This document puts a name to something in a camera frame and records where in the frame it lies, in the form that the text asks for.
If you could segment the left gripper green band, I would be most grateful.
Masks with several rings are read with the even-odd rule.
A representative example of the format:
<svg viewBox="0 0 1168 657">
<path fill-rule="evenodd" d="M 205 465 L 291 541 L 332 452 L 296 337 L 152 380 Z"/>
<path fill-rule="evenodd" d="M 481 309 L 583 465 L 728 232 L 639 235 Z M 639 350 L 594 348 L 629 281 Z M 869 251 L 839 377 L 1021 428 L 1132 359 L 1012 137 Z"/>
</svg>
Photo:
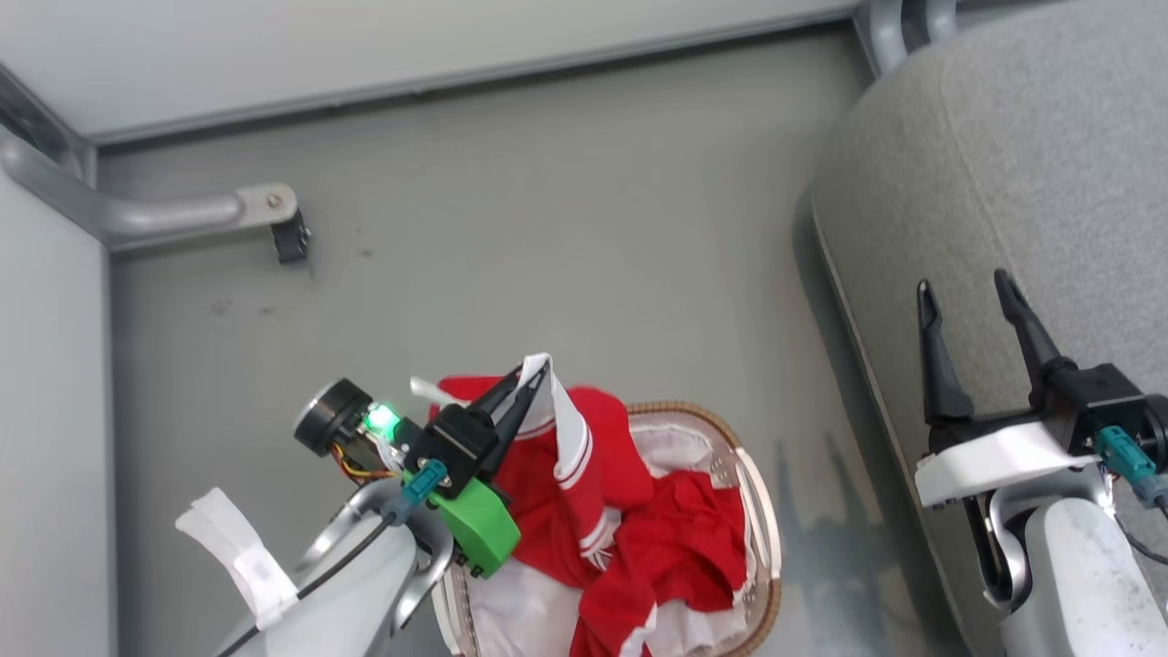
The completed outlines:
<svg viewBox="0 0 1168 657">
<path fill-rule="evenodd" d="M 481 475 L 498 473 L 520 433 L 538 387 L 549 373 L 549 362 L 544 362 L 538 367 L 537 374 L 526 381 L 522 381 L 522 366 L 510 369 L 489 390 L 466 406 L 467 412 L 489 417 L 514 393 L 510 407 L 494 423 L 499 444 L 484 459 Z M 443 487 L 434 489 L 429 495 L 429 505 L 442 512 L 443 523 L 463 553 L 464 565 L 477 578 L 493 578 L 510 559 L 521 538 L 517 523 L 510 516 L 505 499 L 479 478 L 464 484 L 460 495 L 445 496 L 445 492 Z"/>
</svg>

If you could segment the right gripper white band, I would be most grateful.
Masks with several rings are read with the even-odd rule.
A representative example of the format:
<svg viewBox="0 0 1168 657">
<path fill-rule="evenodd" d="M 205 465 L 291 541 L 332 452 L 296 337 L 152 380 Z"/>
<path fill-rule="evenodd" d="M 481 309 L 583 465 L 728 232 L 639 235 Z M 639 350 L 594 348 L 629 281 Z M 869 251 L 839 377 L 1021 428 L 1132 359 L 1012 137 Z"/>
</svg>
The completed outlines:
<svg viewBox="0 0 1168 657">
<path fill-rule="evenodd" d="M 1062 354 L 1022 288 L 1004 267 L 994 271 L 997 303 L 1017 334 L 1030 393 L 1027 402 L 1044 408 L 1059 371 L 1078 369 Z M 923 419 L 931 427 L 962 422 L 975 414 L 943 336 L 943 312 L 927 279 L 917 286 L 917 326 L 922 359 Z M 1010 524 L 1062 499 L 1097 500 L 1097 458 L 1073 457 L 1031 421 L 993 430 L 968 442 L 929 454 L 916 466 L 923 507 L 960 503 L 975 540 L 985 595 L 993 604 L 1021 604 L 1031 587 L 1027 549 Z"/>
</svg>

